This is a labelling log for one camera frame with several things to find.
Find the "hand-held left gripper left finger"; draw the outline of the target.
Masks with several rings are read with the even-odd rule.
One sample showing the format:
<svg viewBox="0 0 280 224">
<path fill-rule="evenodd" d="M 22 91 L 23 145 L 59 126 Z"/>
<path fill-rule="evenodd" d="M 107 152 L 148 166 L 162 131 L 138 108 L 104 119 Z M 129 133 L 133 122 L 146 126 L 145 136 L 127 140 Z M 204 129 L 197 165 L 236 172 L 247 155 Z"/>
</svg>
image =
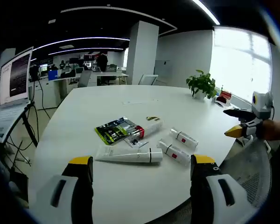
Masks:
<svg viewBox="0 0 280 224">
<path fill-rule="evenodd" d="M 36 194 L 40 224 L 92 224 L 93 157 L 76 157 Z"/>
</svg>

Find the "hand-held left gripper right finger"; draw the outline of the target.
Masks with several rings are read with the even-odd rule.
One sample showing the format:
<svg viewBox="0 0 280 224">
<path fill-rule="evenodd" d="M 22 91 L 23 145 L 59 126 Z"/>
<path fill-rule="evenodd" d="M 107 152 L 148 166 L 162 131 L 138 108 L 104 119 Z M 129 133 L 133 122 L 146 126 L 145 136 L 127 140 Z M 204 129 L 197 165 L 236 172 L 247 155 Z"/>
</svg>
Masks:
<svg viewBox="0 0 280 224">
<path fill-rule="evenodd" d="M 214 159 L 191 155 L 192 224 L 246 224 L 254 216 L 246 190 L 222 174 Z"/>
</svg>

